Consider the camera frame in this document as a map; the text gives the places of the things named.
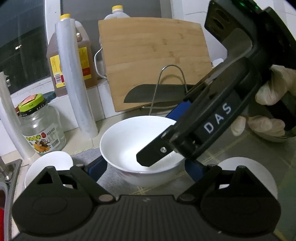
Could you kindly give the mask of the white gloved right hand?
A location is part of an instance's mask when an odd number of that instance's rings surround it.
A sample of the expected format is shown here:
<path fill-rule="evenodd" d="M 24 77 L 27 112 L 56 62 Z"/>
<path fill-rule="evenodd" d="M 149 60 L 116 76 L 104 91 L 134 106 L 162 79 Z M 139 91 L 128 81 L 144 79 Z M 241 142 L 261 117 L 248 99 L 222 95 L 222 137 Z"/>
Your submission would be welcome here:
<path fill-rule="evenodd" d="M 255 95 L 255 101 L 261 105 L 276 104 L 288 91 L 295 96 L 295 70 L 279 65 L 271 66 L 271 80 L 266 82 Z M 277 118 L 268 118 L 262 115 L 254 117 L 240 115 L 231 125 L 234 136 L 243 133 L 248 125 L 252 131 L 268 137 L 283 137 L 285 122 Z"/>

